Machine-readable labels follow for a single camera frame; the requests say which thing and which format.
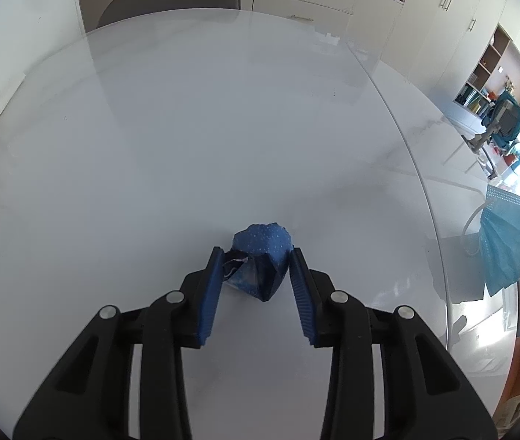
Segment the black device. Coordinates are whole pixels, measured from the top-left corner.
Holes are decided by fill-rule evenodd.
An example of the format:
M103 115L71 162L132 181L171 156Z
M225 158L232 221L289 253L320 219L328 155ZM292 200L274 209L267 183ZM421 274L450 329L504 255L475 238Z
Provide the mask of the black device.
M142 344L139 426L142 440L191 439L181 348L200 348L211 333L224 253L149 307L103 307L67 349L15 426L13 440L129 440L132 349ZM371 440L372 344L382 354L384 440L496 440L482 401L429 327L408 306L366 308L329 276L310 270L295 248L290 278L303 333L332 347L321 440Z

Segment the blue gripper pad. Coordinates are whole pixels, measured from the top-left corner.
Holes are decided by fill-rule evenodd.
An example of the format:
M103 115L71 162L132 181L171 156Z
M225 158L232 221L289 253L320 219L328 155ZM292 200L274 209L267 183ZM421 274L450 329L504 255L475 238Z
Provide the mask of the blue gripper pad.
M215 312L219 302L219 294L221 293L221 285L223 283L223 250L215 248L206 271L209 272L209 281L205 290L205 294L199 305L199 325L197 329L197 339L200 345L205 345L205 341L211 335Z
M225 254L225 281L261 301L268 301L282 283L293 249L290 235L278 223L252 224L233 236Z
M314 345L317 337L315 305L311 298L302 266L294 254L290 256L289 270L290 282L293 285L294 300L297 304L297 310L299 310L300 325L303 328L303 334L309 339L309 343Z

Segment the white table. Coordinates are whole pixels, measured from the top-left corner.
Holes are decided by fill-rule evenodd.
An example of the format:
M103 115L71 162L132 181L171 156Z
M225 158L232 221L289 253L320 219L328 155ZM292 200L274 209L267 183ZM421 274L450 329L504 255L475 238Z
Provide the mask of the white table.
M448 349L492 414L514 350L517 286L490 297L482 287L480 254L468 257L461 249L466 221L486 200L486 176L429 99L386 64L370 67L407 143L431 209L448 294ZM472 221L469 234L478 232L479 219Z
M459 136L413 86L362 61L369 76L360 59L302 23L180 10L92 32L27 76L0 118L5 432L101 306L149 305L251 223L277 221L338 289L384 310L409 304L447 342L457 276L438 236L486 184L434 166L417 126ZM406 92L385 103L371 77ZM494 308L480 303L479 318ZM288 278L266 303L224 286L207 345L183 357L195 438L318 436L330 353L303 337Z

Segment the wooden shelf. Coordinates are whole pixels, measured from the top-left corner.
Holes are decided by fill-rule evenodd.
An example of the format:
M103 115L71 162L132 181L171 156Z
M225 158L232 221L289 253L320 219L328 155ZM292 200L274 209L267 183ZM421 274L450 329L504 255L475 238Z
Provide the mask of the wooden shelf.
M486 70L486 67L484 65L480 66L480 64L477 64L474 68L474 72L476 75L476 81L474 81L475 89L480 92L481 87L484 87L488 79L490 78L491 73Z
M478 63L478 66L481 67L484 71L486 71L488 74L492 74L490 71L488 71L488 69L486 68L486 66L484 66L484 64L482 63Z
M498 49L494 48L493 45L490 45L490 48L492 48L497 55L502 57L502 54L498 51Z
M482 96L484 99L486 99L488 102L492 102L491 99L489 99L488 97L486 97L482 91L480 89L478 89L475 85L473 84L470 84L470 83L466 83L467 85L469 85L472 89L474 89L477 93L479 93L480 96Z
M505 53L509 43L510 38L507 33L500 26L497 26L494 32L494 43L492 43L491 46L498 54L502 56Z

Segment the blue dotted wrapper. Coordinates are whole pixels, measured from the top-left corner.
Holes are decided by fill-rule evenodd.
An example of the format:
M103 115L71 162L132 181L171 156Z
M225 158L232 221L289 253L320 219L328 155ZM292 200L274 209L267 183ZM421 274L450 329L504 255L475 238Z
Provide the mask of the blue dotted wrapper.
M293 248L290 235L278 223L250 225L233 236L232 248L225 254L224 280L268 301L286 275Z

